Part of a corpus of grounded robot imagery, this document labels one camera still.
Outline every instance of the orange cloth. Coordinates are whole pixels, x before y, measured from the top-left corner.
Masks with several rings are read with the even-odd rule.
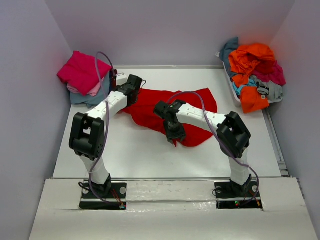
[[[245,85],[254,70],[263,74],[273,73],[276,62],[274,52],[265,44],[254,43],[239,46],[229,55],[231,71],[238,73],[232,80],[237,87]]]
[[[242,110],[245,114],[269,106],[268,99],[257,92],[256,86],[245,86],[240,95]]]

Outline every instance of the clothing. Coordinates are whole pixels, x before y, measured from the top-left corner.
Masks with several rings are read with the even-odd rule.
[[[252,75],[250,79],[253,79],[257,85],[257,91],[261,95],[267,96],[267,99],[272,102],[281,102],[284,98],[284,92],[282,86],[275,84],[274,82],[263,82],[255,75]]]
[[[100,82],[98,82],[98,84],[95,85],[95,87],[92,88],[87,94],[90,95],[90,96],[92,96],[92,97],[94,97],[95,95],[97,95],[100,87],[101,87],[101,84],[100,84]],[[66,85],[66,88],[67,88],[70,92],[72,92],[72,93],[74,93],[74,94],[78,94],[78,93],[79,93],[79,91],[78,91],[75,87],[71,86],[70,83],[68,83],[68,84]]]
[[[110,90],[110,74],[109,74],[109,72],[105,76],[105,80],[102,83],[102,87],[107,94],[110,92],[109,91]],[[80,93],[70,92],[70,101],[72,104],[85,103],[88,108],[91,108],[93,105],[94,106],[99,105],[105,99],[102,87],[100,87],[98,93],[95,96],[91,96],[89,94],[83,96]]]
[[[213,113],[217,112],[217,103],[208,88],[197,90],[195,92],[203,98],[204,106],[207,111]],[[130,114],[137,125],[165,134],[164,120],[154,114],[154,108],[159,101],[166,102],[170,97],[177,93],[180,93],[180,91],[158,91],[143,88],[140,90],[137,102],[126,107],[123,111]],[[172,102],[175,99],[185,101],[194,107],[202,108],[201,102],[195,94],[181,94],[174,98]],[[189,124],[183,124],[183,126],[186,137],[181,144],[186,147],[196,147],[212,137],[211,132],[196,126]],[[173,143],[177,146],[177,140],[174,139]]]
[[[245,86],[253,86],[253,87],[256,87],[257,84],[256,84],[256,82],[250,77],[247,84],[241,85],[240,87],[237,87],[236,84],[235,84],[235,82],[233,82],[233,83],[232,83],[232,86],[233,86],[233,89],[234,89],[235,93],[236,93],[238,96],[240,96],[240,95],[241,95],[241,90],[242,90]]]
[[[255,69],[264,74],[273,73],[275,61],[274,52],[265,44],[239,46],[229,55],[231,71],[238,73],[232,80],[240,87],[248,83],[249,76]]]
[[[281,66],[279,66],[278,61],[274,62],[272,69],[273,72],[269,74],[263,74],[256,69],[252,72],[252,74],[255,75],[262,82],[268,83],[269,81],[272,81],[280,86],[285,85],[286,79],[284,76],[284,70]]]
[[[237,73],[231,71],[229,54],[232,53],[234,50],[237,50],[238,47],[239,47],[239,38],[234,37],[229,41],[227,41],[226,44],[223,46],[223,48],[220,50],[219,58],[221,61],[224,62],[225,70],[228,73],[230,78],[237,75]]]
[[[245,86],[241,91],[240,101],[245,114],[269,106],[268,99],[257,92],[256,86]]]
[[[104,77],[111,69],[111,66],[98,60],[98,69],[101,77]],[[57,73],[61,82],[68,83],[76,88],[83,96],[88,94],[98,83],[95,58],[74,51],[72,57]]]

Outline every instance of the pink cloth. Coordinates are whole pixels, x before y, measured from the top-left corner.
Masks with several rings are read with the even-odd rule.
[[[273,69],[273,73],[270,73],[270,74],[263,74],[261,72],[258,72],[257,70],[254,70],[252,72],[252,75],[256,75],[256,77],[259,80],[261,80],[262,82],[265,82],[265,83],[272,81],[275,84],[278,84],[280,86],[285,85],[286,79],[284,77],[284,71],[283,71],[282,67],[279,66],[277,61],[275,61],[272,69]]]
[[[107,75],[111,66],[98,60],[98,68],[102,77]],[[76,88],[83,96],[88,94],[99,83],[95,58],[74,51],[72,57],[57,73],[61,82]]]
[[[66,85],[66,87],[68,88],[68,90],[74,94],[79,94],[79,91],[74,87],[74,86],[71,86],[70,83],[68,83]],[[97,95],[97,93],[99,92],[99,89],[101,87],[101,84],[100,82],[98,82],[97,85],[95,85],[94,88],[91,89],[91,91],[89,91],[87,94],[88,95],[91,95],[92,97],[94,97],[95,95]]]

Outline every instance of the gray cloth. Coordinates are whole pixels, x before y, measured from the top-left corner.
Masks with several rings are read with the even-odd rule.
[[[220,50],[220,55],[219,58],[221,61],[224,62],[224,66],[226,69],[226,72],[228,73],[229,77],[232,78],[238,73],[231,71],[231,66],[229,62],[229,55],[232,53],[234,50],[237,50],[239,47],[239,38],[234,37],[227,41],[227,43],[223,46],[223,48]]]
[[[88,108],[92,106],[99,105],[103,100],[105,100],[104,92],[102,88],[108,94],[110,91],[110,72],[104,77],[104,81],[95,96],[91,96],[89,94],[83,96],[81,93],[73,93],[70,92],[70,101],[72,104],[86,104]]]
[[[251,75],[250,79],[255,81],[258,93],[267,96],[268,100],[272,102],[281,102],[284,98],[282,86],[275,84],[273,81],[263,82],[255,75]]]

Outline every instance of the light pink cloth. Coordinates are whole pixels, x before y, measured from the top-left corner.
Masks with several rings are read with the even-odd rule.
[[[285,85],[286,79],[284,77],[284,71],[283,71],[282,67],[279,66],[277,61],[275,61],[272,69],[273,69],[273,73],[270,73],[270,74],[263,74],[261,72],[258,72],[257,70],[254,70],[252,75],[256,75],[256,77],[259,80],[261,80],[262,82],[265,82],[265,83],[272,81],[275,84],[278,84],[280,86]]]
[[[69,90],[70,92],[72,92],[72,93],[74,93],[74,94],[79,94],[79,91],[78,91],[75,87],[71,86],[69,83],[66,85],[66,87],[68,88],[68,90]],[[94,97],[94,96],[97,95],[97,93],[99,92],[100,87],[101,87],[101,84],[100,84],[100,82],[98,82],[98,84],[95,85],[95,87],[92,88],[92,89],[87,93],[87,95],[91,95],[92,97]]]

